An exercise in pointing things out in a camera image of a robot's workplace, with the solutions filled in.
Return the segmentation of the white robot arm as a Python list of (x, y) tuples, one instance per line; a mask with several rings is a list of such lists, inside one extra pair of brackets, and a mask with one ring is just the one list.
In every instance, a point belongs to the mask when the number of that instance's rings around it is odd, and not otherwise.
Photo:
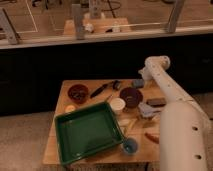
[(160, 114), (160, 171), (208, 171), (205, 138), (211, 131), (208, 115), (167, 73), (168, 56), (150, 56), (138, 73), (154, 80), (167, 104)]

